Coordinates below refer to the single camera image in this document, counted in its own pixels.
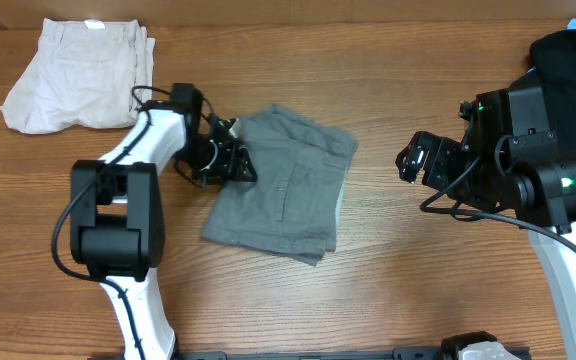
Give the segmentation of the grey shorts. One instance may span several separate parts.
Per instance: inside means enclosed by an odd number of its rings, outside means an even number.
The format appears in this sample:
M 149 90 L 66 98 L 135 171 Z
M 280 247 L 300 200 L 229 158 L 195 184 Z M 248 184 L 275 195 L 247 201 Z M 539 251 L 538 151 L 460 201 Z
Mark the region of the grey shorts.
M 336 249 L 357 139 L 276 104 L 241 122 L 258 179 L 222 188 L 202 238 L 316 265 Z

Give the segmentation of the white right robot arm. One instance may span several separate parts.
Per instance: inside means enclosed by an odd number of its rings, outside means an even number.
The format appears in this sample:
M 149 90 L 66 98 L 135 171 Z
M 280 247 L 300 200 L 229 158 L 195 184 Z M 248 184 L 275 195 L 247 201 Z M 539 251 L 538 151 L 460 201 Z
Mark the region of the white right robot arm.
M 455 141 L 418 132 L 399 176 L 447 196 L 447 214 L 524 229 L 547 277 L 566 355 L 576 359 L 576 153 L 563 154 L 541 87 L 502 89 L 460 105 Z

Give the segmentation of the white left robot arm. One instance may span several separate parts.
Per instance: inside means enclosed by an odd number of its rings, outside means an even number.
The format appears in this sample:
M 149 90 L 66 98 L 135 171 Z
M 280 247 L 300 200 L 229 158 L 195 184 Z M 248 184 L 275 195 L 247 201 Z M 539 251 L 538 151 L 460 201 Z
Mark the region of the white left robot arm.
M 53 260 L 63 273 L 106 292 L 124 339 L 124 359 L 181 356 L 157 274 L 165 247 L 159 177 L 166 165 L 187 164 L 184 177 L 199 188 L 257 180 L 237 134 L 238 120 L 203 113 L 207 103 L 190 83 L 173 84 L 161 100 L 139 100 L 128 135 L 101 158 L 79 160 L 71 170 L 70 202 L 53 231 L 51 251 L 58 251 L 68 223 L 72 258 L 87 271 Z

